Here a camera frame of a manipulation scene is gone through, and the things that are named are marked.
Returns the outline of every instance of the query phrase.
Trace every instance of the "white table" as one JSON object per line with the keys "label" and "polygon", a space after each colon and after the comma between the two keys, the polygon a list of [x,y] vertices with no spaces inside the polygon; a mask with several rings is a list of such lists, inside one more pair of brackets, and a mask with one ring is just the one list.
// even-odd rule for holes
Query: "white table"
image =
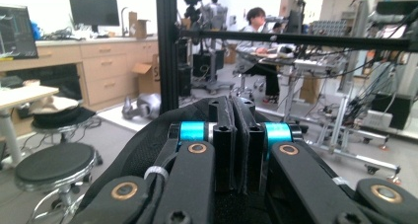
{"label": "white table", "polygon": [[22,161],[16,132],[13,127],[9,109],[20,104],[30,103],[58,93],[57,88],[45,86],[28,86],[7,91],[0,91],[0,131],[6,137],[11,154],[11,166],[16,167]]}

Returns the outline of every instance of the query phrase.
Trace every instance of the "white cable tie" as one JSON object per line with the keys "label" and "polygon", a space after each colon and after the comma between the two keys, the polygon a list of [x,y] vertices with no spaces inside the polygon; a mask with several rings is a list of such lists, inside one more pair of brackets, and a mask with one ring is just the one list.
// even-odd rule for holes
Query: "white cable tie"
{"label": "white cable tie", "polygon": [[169,179],[169,173],[166,171],[166,169],[162,167],[158,167],[158,166],[152,166],[152,167],[149,167],[147,171],[145,172],[144,180],[146,180],[147,177],[152,173],[162,175],[164,177],[164,182],[166,182]]}
{"label": "white cable tie", "polygon": [[336,177],[336,178],[332,178],[332,180],[338,185],[338,186],[342,186],[342,185],[349,185],[347,180],[344,180],[344,178],[342,177]]}

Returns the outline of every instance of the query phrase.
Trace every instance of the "brass grommet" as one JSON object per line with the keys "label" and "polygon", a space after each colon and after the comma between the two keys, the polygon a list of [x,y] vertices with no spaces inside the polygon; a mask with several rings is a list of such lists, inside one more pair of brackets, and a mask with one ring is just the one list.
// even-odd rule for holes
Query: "brass grommet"
{"label": "brass grommet", "polygon": [[[381,188],[389,190],[393,194],[393,197],[388,197],[388,196],[385,196],[385,195],[381,194],[381,192],[380,192]],[[400,202],[402,202],[402,196],[399,194],[399,192],[397,192],[393,188],[385,187],[385,186],[382,186],[382,185],[374,185],[374,186],[371,186],[371,190],[372,190],[372,194],[374,194],[375,196],[377,196],[377,197],[379,197],[379,198],[381,198],[385,201],[388,201],[390,203],[400,203]]]}
{"label": "brass grommet", "polygon": [[188,146],[188,151],[191,153],[204,153],[206,149],[206,145],[201,143],[195,143]]}
{"label": "brass grommet", "polygon": [[[131,187],[132,190],[127,194],[117,193],[117,191],[121,187],[125,187],[125,186]],[[121,184],[119,184],[119,185],[117,185],[116,187],[113,188],[113,190],[111,191],[111,197],[113,197],[114,199],[117,199],[117,200],[126,200],[126,199],[131,198],[136,193],[137,190],[138,190],[138,186],[134,183],[121,183]]]}
{"label": "brass grommet", "polygon": [[296,154],[299,153],[299,150],[295,146],[292,146],[292,145],[285,144],[285,145],[280,146],[279,149],[280,149],[280,152],[290,155],[290,156],[295,156]]}

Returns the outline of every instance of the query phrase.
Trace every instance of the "dark pants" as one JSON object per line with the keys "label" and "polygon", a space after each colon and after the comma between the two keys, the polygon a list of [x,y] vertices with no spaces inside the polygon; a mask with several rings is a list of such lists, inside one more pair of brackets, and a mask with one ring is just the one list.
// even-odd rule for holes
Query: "dark pants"
{"label": "dark pants", "polygon": [[265,76],[265,95],[277,96],[280,93],[279,80],[275,65],[255,64],[254,67],[246,70],[245,74]]}

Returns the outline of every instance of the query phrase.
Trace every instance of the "table leg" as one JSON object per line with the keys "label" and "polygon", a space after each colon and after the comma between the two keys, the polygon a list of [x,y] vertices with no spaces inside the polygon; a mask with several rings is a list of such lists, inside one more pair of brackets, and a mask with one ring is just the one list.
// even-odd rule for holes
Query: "table leg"
{"label": "table leg", "polygon": [[22,161],[22,154],[18,146],[16,132],[8,110],[0,110],[0,129],[2,134],[6,137],[7,147],[9,148],[12,157],[12,164],[10,165],[16,167]]}

